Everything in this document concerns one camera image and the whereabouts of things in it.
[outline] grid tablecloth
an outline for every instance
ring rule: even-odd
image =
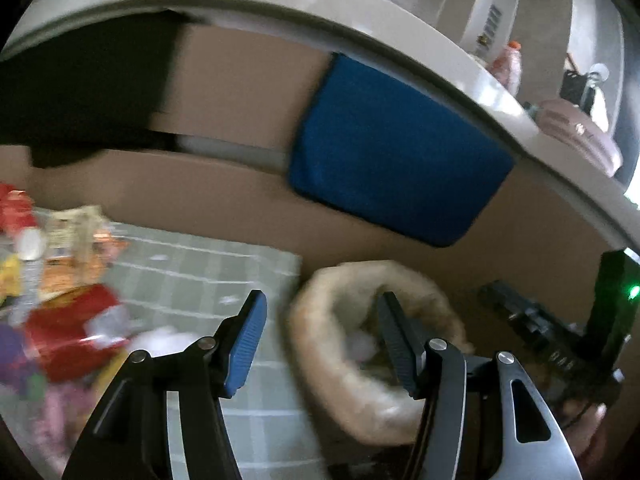
[[[41,218],[44,210],[36,210]],[[327,478],[318,443],[282,351],[276,318],[298,284],[300,259],[263,246],[116,224],[130,246],[108,270],[139,331],[171,325],[212,335],[238,313],[253,288],[268,298],[268,320],[243,388],[222,399],[226,429],[244,480]],[[168,394],[168,433],[175,480],[188,478],[177,393]],[[6,388],[0,413],[25,454],[46,479],[54,475],[30,444],[34,406]]]

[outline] blue towel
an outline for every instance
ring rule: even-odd
[[[513,167],[455,111],[338,55],[300,128],[298,193],[436,247],[459,240]]]

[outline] white round object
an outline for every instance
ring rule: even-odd
[[[127,351],[146,350],[151,357],[177,354],[200,337],[189,332],[176,332],[172,326],[161,326],[138,334],[127,346]]]
[[[587,73],[598,74],[600,76],[600,83],[603,83],[607,79],[609,79],[609,69],[604,63],[596,63],[594,65],[591,65],[591,68]]]
[[[46,247],[44,234],[37,227],[25,227],[15,239],[15,252],[25,262],[39,260]]]
[[[378,353],[376,339],[364,330],[351,332],[345,339],[345,352],[348,359],[366,363]]]

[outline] beige fuzzy basket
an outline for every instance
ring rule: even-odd
[[[471,352],[460,318],[428,278],[392,261],[321,269],[294,300],[289,315],[296,359],[311,391],[344,431],[363,444],[415,440],[423,400],[368,376],[346,355],[346,336],[367,318],[374,298],[390,290],[420,319],[463,352]]]

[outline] beige wall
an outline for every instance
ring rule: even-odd
[[[445,0],[436,28],[454,43],[459,43],[476,0]]]
[[[500,26],[496,30],[494,45],[488,53],[487,60],[495,59],[508,43],[518,0],[476,0],[469,16],[465,33],[459,43],[460,47],[467,52],[476,50],[476,41],[484,31],[484,25],[489,17],[489,9],[492,5],[500,9],[502,19],[500,20]]]
[[[274,36],[188,25],[153,130],[288,148],[331,55]]]
[[[521,103],[558,96],[571,15],[572,0],[520,0],[511,37],[522,44]]]

